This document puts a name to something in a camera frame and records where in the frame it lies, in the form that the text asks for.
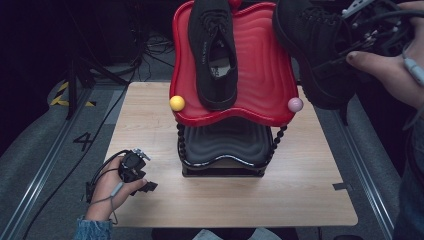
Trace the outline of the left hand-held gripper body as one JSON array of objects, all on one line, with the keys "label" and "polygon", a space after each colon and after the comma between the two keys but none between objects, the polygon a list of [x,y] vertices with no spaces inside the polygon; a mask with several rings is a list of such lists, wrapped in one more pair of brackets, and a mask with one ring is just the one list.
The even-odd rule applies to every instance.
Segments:
[{"label": "left hand-held gripper body", "polygon": [[150,158],[141,149],[135,148],[126,153],[118,169],[120,178],[125,183],[142,179],[145,176],[143,168],[147,161],[150,161]]}]

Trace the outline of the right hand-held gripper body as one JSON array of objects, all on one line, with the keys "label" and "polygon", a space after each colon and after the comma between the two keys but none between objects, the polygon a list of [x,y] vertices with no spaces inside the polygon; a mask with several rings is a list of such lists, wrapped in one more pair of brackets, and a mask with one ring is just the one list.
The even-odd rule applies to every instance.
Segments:
[{"label": "right hand-held gripper body", "polygon": [[414,36],[410,19],[416,10],[402,10],[391,0],[354,0],[341,12],[349,32],[361,38],[362,48],[383,56],[402,53]]}]

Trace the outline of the black knit sneaker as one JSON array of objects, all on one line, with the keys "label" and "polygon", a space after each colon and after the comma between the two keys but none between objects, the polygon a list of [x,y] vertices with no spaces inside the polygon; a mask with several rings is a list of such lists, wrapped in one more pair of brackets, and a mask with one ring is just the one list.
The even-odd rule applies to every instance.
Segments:
[{"label": "black knit sneaker", "polygon": [[345,107],[357,88],[351,70],[314,70],[326,61],[346,57],[340,34],[348,29],[341,16],[309,0],[278,0],[272,25],[280,44],[299,65],[301,85],[311,104],[330,110]]},{"label": "black knit sneaker", "polygon": [[225,110],[237,99],[238,62],[228,0],[194,0],[188,39],[196,70],[196,89],[209,110]]}]

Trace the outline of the red and black tiered rack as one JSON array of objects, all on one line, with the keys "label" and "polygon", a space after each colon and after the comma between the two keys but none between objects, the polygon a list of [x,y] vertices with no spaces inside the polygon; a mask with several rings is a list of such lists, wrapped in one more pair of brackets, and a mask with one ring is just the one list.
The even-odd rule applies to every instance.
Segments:
[{"label": "red and black tiered rack", "polygon": [[184,3],[174,14],[176,60],[169,101],[177,96],[184,100],[184,107],[173,114],[185,177],[262,176],[287,125],[303,108],[290,56],[272,27],[275,4],[261,2],[240,10],[241,0],[229,1],[239,74],[237,100],[224,111],[207,110],[197,97],[188,40],[193,3]]}]

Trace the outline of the person's left hand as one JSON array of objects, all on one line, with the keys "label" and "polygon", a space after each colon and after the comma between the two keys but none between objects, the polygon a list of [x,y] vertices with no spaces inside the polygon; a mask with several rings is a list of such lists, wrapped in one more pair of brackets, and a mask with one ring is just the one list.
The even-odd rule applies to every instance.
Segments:
[{"label": "person's left hand", "polygon": [[92,202],[84,217],[85,220],[108,221],[111,214],[126,201],[131,193],[142,188],[147,183],[146,179],[124,183],[117,193],[112,196],[113,190],[121,183],[121,178],[118,175],[121,161],[121,157],[116,157],[103,168],[104,175],[97,181]]}]

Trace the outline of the person's right hand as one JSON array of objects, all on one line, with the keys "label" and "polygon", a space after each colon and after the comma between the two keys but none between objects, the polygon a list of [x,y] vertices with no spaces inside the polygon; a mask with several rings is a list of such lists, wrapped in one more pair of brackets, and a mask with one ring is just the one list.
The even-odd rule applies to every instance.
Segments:
[{"label": "person's right hand", "polygon": [[[424,18],[414,17],[410,22],[415,34],[405,54],[424,68]],[[353,51],[347,55],[347,62],[358,70],[376,77],[399,101],[415,109],[424,105],[424,86],[420,86],[405,68],[402,56],[383,57]]]}]

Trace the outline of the yellow and black floor tape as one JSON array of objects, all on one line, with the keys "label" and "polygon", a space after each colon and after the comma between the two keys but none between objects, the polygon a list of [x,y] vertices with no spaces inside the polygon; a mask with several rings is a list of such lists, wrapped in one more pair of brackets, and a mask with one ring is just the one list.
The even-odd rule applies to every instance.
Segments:
[{"label": "yellow and black floor tape", "polygon": [[[50,106],[54,106],[54,105],[69,106],[70,105],[68,100],[62,100],[62,96],[63,96],[65,90],[68,88],[68,86],[69,86],[69,83],[68,83],[68,81],[65,80],[60,85],[59,89],[57,90],[56,95],[53,97],[53,100],[50,103]],[[85,106],[95,107],[95,106],[97,106],[97,102],[96,101],[87,101],[85,103]]]}]

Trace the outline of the black tripod stand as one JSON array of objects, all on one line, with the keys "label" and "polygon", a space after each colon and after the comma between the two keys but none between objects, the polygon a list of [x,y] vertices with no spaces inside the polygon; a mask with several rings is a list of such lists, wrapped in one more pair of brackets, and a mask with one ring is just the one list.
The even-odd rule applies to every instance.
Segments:
[{"label": "black tripod stand", "polygon": [[77,82],[80,82],[84,88],[92,88],[95,85],[94,74],[91,73],[91,70],[95,70],[100,75],[111,79],[118,85],[127,86],[129,84],[128,81],[110,72],[103,66],[90,62],[82,57],[71,57],[68,64],[68,76],[66,78],[69,96],[67,120],[73,117],[78,108]]}]

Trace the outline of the metal floor rail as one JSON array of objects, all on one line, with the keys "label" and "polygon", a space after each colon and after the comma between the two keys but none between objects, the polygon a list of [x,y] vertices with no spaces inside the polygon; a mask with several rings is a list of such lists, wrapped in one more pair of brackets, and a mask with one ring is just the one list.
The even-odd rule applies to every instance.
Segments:
[{"label": "metal floor rail", "polygon": [[71,136],[86,109],[67,119],[55,105],[0,157],[0,240],[71,240],[83,185],[67,174],[82,156]]},{"label": "metal floor rail", "polygon": [[345,125],[338,111],[329,111],[335,122],[335,131],[341,135],[350,157],[345,163],[353,168],[353,175],[364,193],[365,204],[370,207],[371,218],[376,221],[376,240],[392,240],[398,215],[397,196],[400,178],[379,137],[362,108],[348,114]]}]

